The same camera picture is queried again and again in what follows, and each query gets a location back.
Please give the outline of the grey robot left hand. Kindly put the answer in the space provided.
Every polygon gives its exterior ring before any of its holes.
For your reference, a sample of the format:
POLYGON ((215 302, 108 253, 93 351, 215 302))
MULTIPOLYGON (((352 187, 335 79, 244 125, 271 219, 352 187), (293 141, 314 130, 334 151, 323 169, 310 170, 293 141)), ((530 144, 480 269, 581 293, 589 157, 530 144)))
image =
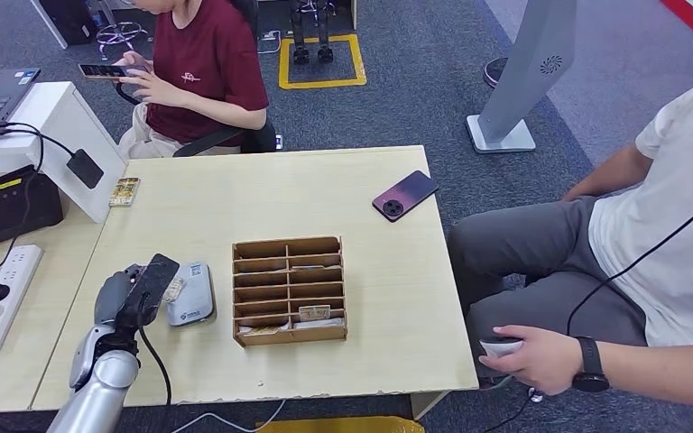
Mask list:
POLYGON ((103 283, 95 301, 95 325, 147 326, 157 316, 162 296, 169 283, 166 274, 149 270, 147 265, 132 264, 115 272, 103 283))

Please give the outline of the person's left hand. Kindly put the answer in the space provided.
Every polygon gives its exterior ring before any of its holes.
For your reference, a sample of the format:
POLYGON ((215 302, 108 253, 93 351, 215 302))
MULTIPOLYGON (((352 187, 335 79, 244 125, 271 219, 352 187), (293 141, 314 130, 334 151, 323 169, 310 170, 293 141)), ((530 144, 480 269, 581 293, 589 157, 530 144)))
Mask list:
POLYGON ((134 95, 144 102, 164 106, 179 105, 180 90, 152 73, 135 70, 129 82, 137 86, 134 95))
POLYGON ((481 358, 492 369, 508 373, 519 382, 548 395, 566 391, 580 372, 580 343, 573 337, 537 327, 494 327, 498 336, 515 337, 522 346, 510 355, 481 358))

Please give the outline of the person's right hand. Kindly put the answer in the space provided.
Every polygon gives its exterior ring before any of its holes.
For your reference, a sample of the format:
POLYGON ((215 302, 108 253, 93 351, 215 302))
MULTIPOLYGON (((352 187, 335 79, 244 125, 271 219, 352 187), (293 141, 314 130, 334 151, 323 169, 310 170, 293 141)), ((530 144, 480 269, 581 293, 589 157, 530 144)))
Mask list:
POLYGON ((127 51, 122 55, 122 58, 115 62, 116 66, 138 66, 147 70, 153 70, 153 61, 146 59, 143 55, 136 51, 127 51))
POLYGON ((562 202, 571 202, 581 197, 597 197, 599 192, 594 185, 579 182, 572 187, 562 198, 562 202))

